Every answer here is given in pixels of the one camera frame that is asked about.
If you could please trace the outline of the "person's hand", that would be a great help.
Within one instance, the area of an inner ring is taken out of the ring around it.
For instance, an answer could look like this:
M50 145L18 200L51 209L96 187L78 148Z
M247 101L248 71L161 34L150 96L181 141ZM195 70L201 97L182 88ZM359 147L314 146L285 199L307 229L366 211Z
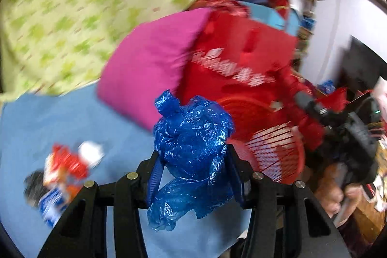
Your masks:
M328 166L325 169L314 194L330 218L340 212L343 199L348 199L348 206L342 212L342 217L337 223L337 225L340 226L353 214L363 197L363 193L361 185L356 183L346 186L345 190L342 191L335 181L338 173L338 164Z

